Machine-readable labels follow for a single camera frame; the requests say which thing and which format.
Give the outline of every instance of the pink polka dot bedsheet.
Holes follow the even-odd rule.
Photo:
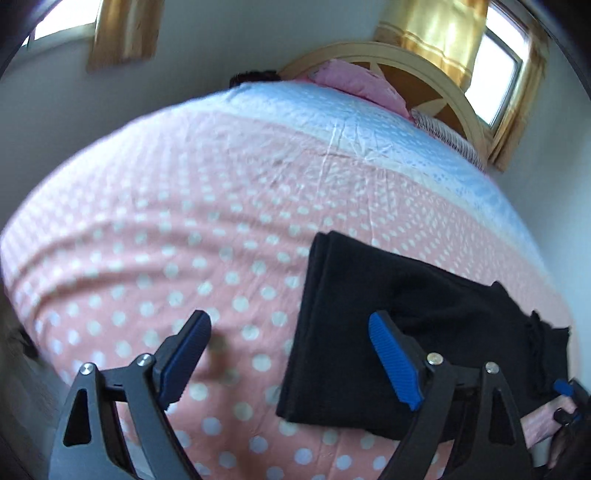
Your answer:
[[[211,343],[167,411],[203,477],[372,480],[395,442],[275,415],[309,247],[329,230],[499,280],[526,312],[571,325],[486,176],[396,114],[297,82],[193,100],[81,151],[4,229],[2,273],[65,382],[82,362],[112,368],[153,352],[193,310],[208,312]],[[129,422],[124,412],[124,431]]]

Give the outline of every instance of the curtain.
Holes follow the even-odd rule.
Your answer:
[[[489,0],[389,0],[374,40],[402,47],[468,90]]]
[[[164,0],[103,0],[88,69],[154,56]]]
[[[544,79],[548,56],[548,35],[539,24],[530,26],[530,50],[521,67],[517,85],[503,120],[492,141],[489,164],[505,171],[527,125],[538,87]]]

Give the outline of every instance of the metal bolt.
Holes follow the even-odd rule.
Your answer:
[[[88,375],[95,369],[94,364],[84,364],[80,367],[80,373],[82,375]]]
[[[143,353],[138,357],[135,361],[139,366],[143,367],[144,365],[149,365],[152,363],[152,355],[149,353]]]
[[[443,357],[439,353],[432,352],[427,355],[427,362],[431,365],[441,365],[443,363]]]
[[[497,374],[501,370],[499,366],[494,362],[487,362],[484,368],[486,368],[486,371],[492,375]]]

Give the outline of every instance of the window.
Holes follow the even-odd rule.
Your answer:
[[[466,98],[493,130],[503,117],[527,55],[525,31],[491,3]]]
[[[22,44],[31,47],[39,38],[96,21],[100,0],[62,0],[41,20]]]

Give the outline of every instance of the black cloth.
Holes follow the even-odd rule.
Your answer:
[[[280,417],[404,437],[413,414],[398,401],[369,340],[369,315],[377,310],[452,364],[495,361],[522,416],[556,396],[556,378],[567,378],[569,330],[553,329],[535,312],[525,315],[500,283],[481,285],[337,232],[318,233]],[[442,440],[454,438],[460,413],[454,405]]]

